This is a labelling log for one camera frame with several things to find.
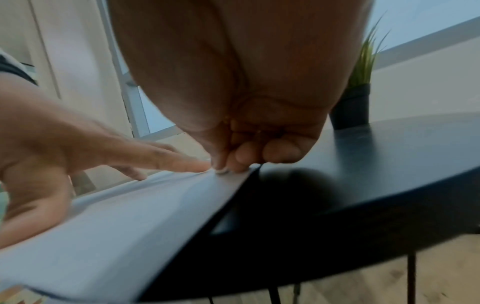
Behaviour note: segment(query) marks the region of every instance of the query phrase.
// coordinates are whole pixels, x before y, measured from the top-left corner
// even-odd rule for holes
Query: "round table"
[[[296,164],[266,164],[139,300],[300,283],[399,256],[480,223],[480,114],[324,131]]]

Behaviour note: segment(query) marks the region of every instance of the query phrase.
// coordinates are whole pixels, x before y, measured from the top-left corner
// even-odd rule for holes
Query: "plant pot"
[[[340,101],[330,111],[335,130],[369,124],[370,84],[346,89]]]

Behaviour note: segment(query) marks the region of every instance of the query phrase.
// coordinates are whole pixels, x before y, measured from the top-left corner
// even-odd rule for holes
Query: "sleeve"
[[[0,73],[10,73],[22,77],[23,79],[30,81],[34,85],[37,85],[22,68],[21,63],[15,61],[11,56],[2,52],[0,49]]]

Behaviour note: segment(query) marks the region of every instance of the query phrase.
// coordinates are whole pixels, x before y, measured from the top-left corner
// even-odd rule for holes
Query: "white paper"
[[[134,300],[249,173],[165,173],[78,198],[62,225],[0,250],[0,277],[62,297]]]

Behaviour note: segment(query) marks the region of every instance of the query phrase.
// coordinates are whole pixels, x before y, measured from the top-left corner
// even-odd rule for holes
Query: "human hand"
[[[370,0],[109,2],[122,54],[214,168],[302,159],[360,50]]]
[[[67,216],[69,174],[109,165],[145,179],[134,167],[203,172],[210,164],[159,143],[124,138],[49,100],[28,81],[0,73],[0,180],[10,202],[0,248],[43,232]]]

